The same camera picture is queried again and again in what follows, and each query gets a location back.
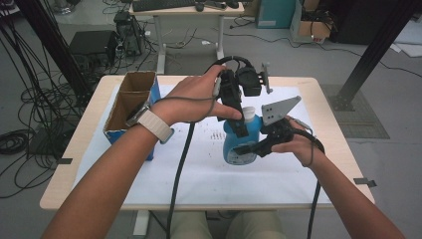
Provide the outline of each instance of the wristwatch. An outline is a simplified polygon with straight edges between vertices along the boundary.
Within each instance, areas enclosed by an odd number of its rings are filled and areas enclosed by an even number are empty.
[[[167,143],[174,134],[173,128],[169,127],[165,121],[150,111],[149,101],[137,105],[126,119],[126,125],[129,127],[138,123],[157,136],[162,144]]]

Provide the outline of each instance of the bottle cap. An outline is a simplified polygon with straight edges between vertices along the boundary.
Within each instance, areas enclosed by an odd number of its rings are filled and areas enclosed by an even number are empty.
[[[245,117],[245,122],[250,122],[254,120],[255,108],[254,107],[245,107],[242,108],[243,116]]]

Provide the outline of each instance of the table leg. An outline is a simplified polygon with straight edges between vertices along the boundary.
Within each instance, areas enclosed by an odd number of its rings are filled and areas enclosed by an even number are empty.
[[[224,34],[224,16],[218,16],[218,42],[216,43],[217,48],[217,59],[224,58],[223,52],[223,34]]]
[[[165,67],[165,44],[162,43],[161,36],[161,23],[158,16],[154,16],[154,25],[158,41],[158,62],[157,62],[157,74],[164,75]]]
[[[148,229],[149,211],[137,211],[136,221],[133,228],[133,236],[146,236]]]

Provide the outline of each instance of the hand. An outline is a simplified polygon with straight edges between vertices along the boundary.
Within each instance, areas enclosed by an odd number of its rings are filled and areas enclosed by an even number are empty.
[[[294,121],[293,118],[286,116],[292,127],[305,130],[303,126]],[[312,164],[312,146],[313,144],[309,139],[304,136],[295,134],[293,140],[290,142],[284,142],[274,145],[271,148],[272,152],[292,152],[295,157],[301,162],[302,165]],[[314,156],[317,154],[323,154],[317,146],[314,144]]]
[[[237,110],[221,105],[212,98],[215,80],[224,66],[213,66],[203,76],[187,77],[166,96],[166,99],[152,106],[152,111],[169,125],[180,121],[197,121],[204,117],[220,117],[239,120],[242,114]],[[191,101],[173,98],[188,98],[193,100],[210,99],[205,101]]]

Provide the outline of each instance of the black tape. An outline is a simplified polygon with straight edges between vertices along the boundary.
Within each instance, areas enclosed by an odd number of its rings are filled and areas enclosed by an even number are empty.
[[[72,158],[60,158],[57,160],[57,164],[71,164],[72,160]]]
[[[368,187],[374,187],[374,186],[377,186],[374,180],[370,180],[370,181],[369,181],[366,177],[353,178],[353,180],[354,180],[354,183],[355,183],[356,185],[359,185],[359,184],[366,184],[366,185],[368,185]]]

